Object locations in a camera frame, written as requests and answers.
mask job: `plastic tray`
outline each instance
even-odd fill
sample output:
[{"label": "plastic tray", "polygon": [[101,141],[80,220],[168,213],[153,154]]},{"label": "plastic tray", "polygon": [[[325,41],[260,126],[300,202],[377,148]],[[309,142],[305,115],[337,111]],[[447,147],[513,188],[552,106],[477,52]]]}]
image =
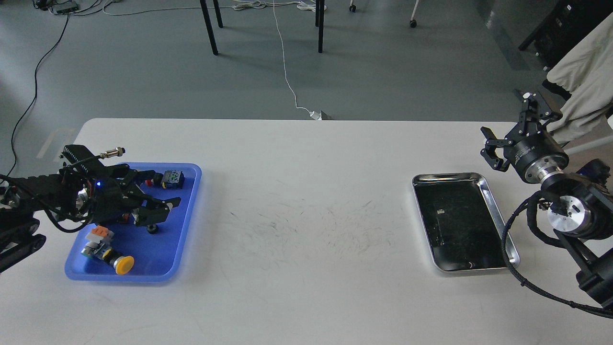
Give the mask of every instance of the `plastic tray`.
[{"label": "plastic tray", "polygon": [[190,163],[127,163],[132,169],[155,170],[157,173],[166,170],[183,171],[185,182],[182,189],[147,187],[145,184],[141,186],[143,192],[162,200],[180,196],[181,203],[172,209],[164,223],[158,224],[159,230],[153,235],[145,227],[135,227],[131,222],[109,226],[115,233],[113,248],[134,257],[134,267],[122,276],[117,275],[102,260],[90,259],[81,254],[83,246],[88,242],[85,236],[95,225],[91,224],[79,231],[64,265],[66,276],[72,280],[162,282],[177,272],[202,170]]}]

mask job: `metal tray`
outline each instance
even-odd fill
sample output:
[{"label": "metal tray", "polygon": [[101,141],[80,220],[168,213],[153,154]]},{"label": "metal tray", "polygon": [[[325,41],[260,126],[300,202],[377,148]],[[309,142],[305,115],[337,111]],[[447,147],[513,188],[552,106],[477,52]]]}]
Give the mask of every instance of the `metal tray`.
[{"label": "metal tray", "polygon": [[[432,260],[444,272],[505,268],[500,250],[504,220],[487,181],[475,172],[413,178],[415,199]],[[510,236],[509,262],[519,264]]]}]

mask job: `white table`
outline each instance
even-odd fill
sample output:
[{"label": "white table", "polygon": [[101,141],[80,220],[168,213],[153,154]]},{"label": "white table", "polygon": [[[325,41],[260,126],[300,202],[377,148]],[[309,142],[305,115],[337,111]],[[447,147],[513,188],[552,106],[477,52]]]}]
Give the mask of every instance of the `white table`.
[{"label": "white table", "polygon": [[[481,125],[511,123],[94,119],[76,139],[103,161],[198,164],[183,261],[159,285],[70,281],[74,235],[44,215],[46,245],[0,276],[3,344],[610,344],[611,321],[537,296],[507,272],[432,263],[411,188],[479,172],[508,217],[537,186],[491,171]],[[524,225],[520,271],[594,304],[578,267]]]}]

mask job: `small wheel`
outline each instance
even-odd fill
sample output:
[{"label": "small wheel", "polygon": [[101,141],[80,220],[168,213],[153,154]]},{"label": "small wheel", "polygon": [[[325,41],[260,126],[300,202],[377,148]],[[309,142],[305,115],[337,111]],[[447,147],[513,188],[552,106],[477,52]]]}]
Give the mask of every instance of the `small wheel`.
[{"label": "small wheel", "polygon": [[158,225],[157,224],[147,225],[147,232],[152,235],[155,234],[156,232],[158,232]]}]

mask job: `gray floor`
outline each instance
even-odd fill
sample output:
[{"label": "gray floor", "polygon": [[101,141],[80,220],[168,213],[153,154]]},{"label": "gray floor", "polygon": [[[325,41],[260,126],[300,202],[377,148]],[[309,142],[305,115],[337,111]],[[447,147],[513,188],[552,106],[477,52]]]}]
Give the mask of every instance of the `gray floor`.
[{"label": "gray floor", "polygon": [[[410,29],[412,0],[356,0],[354,14],[349,1],[328,0],[323,54],[314,13],[287,6],[276,14],[299,106],[335,120],[516,121],[512,90],[538,89],[546,76],[533,48],[516,47],[555,2],[427,0]],[[107,11],[168,6],[198,2],[124,0]],[[309,120],[294,109],[285,83],[272,9],[222,11],[226,27],[214,26],[219,56],[211,54],[199,9],[71,17],[39,70],[39,97],[18,128],[12,175],[55,172],[58,150],[95,117]],[[0,1],[3,173],[12,165],[12,128],[34,94],[34,67],[65,19],[29,1]]]}]

